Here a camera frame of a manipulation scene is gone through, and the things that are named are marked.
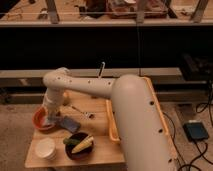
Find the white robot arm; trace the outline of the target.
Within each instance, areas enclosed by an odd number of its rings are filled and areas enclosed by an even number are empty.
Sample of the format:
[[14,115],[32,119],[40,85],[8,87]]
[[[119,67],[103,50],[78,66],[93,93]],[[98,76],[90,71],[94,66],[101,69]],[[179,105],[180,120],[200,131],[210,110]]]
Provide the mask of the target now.
[[62,105],[65,90],[112,102],[127,171],[177,171],[169,131],[149,78],[132,74],[118,78],[73,77],[62,67],[45,74],[43,83],[47,87],[43,105],[50,113]]

